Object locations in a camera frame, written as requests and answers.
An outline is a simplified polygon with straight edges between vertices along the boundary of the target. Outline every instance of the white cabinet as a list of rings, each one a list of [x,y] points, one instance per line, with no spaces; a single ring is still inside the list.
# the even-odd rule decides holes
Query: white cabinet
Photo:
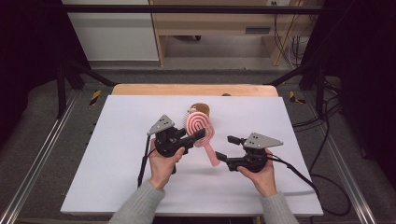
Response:
[[[63,0],[66,4],[148,5],[147,0]],[[90,62],[158,61],[149,13],[69,13]]]

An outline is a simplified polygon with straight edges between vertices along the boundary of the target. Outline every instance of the wooden furniture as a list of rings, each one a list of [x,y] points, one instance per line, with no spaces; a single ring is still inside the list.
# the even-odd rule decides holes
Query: wooden furniture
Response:
[[[321,1],[289,0],[285,7],[316,6]],[[151,5],[269,6],[269,0],[149,0]],[[152,14],[160,63],[169,35],[261,35],[273,65],[279,65],[290,36],[310,36],[315,19],[308,15]]]
[[[191,85],[191,84],[119,84],[113,95],[223,95],[278,96],[273,86],[259,85]]]

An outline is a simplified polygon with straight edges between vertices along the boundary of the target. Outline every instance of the black pole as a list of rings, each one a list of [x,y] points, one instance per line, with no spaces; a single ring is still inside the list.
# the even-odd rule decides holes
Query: black pole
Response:
[[[279,77],[272,82],[264,83],[262,85],[278,86],[292,77],[295,77],[297,75],[302,75],[305,71],[311,68],[311,64],[312,64],[311,62],[302,64],[301,66],[289,71],[286,75],[283,75],[282,77]]]
[[[324,113],[323,113],[324,78],[325,78],[325,70],[322,66],[320,66],[318,68],[316,110],[321,119],[324,119]]]
[[[75,62],[72,62],[72,61],[67,61],[66,64],[70,65],[71,67],[73,67],[74,69],[78,70],[79,72],[84,73],[84,74],[86,74],[86,75],[88,75],[88,76],[90,76],[90,77],[102,82],[103,84],[107,85],[108,87],[114,87],[117,84],[119,84],[119,83],[110,81],[109,79],[107,79],[105,77],[100,76],[99,74],[93,72],[90,68],[84,67],[84,66],[82,66],[82,65],[80,65],[78,63],[75,63]]]
[[[180,5],[43,5],[50,10],[72,13],[216,13],[216,14],[333,14],[336,7],[250,7],[250,6],[180,6]]]
[[[62,64],[59,65],[57,71],[57,85],[58,85],[58,116],[57,119],[60,119],[66,110],[66,93],[64,86],[64,73]]]

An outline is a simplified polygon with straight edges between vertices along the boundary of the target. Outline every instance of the wooden edge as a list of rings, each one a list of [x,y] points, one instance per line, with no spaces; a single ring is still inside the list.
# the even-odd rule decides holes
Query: wooden edge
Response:
[[[279,55],[281,55],[281,51],[276,45],[274,35],[264,35],[262,37],[262,41],[264,42],[267,52],[270,55],[273,66],[279,66]]]
[[[150,5],[154,5],[153,0],[148,0],[148,3]],[[161,39],[158,35],[158,25],[157,25],[157,15],[155,13],[151,13],[151,21],[152,21],[152,26],[153,26],[153,31],[154,31],[154,36],[155,36],[155,44],[157,46],[157,54],[158,54],[158,59],[160,61],[160,65],[163,66],[163,61],[164,61],[164,52],[163,52],[163,46],[161,43]]]
[[[213,95],[274,96],[274,86],[264,85],[204,85],[204,84],[119,84],[112,95]]]

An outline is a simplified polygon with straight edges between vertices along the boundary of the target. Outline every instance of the pink toy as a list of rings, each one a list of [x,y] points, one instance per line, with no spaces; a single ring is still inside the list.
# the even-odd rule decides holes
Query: pink toy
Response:
[[[212,163],[212,166],[217,166],[220,164],[220,161],[216,158],[215,151],[212,146],[210,146],[209,142],[215,134],[215,130],[213,129],[212,123],[210,122],[209,117],[202,112],[193,112],[189,114],[186,120],[186,131],[188,135],[191,135],[197,131],[205,128],[205,137],[197,140],[195,142],[196,147],[204,147],[207,156]]]

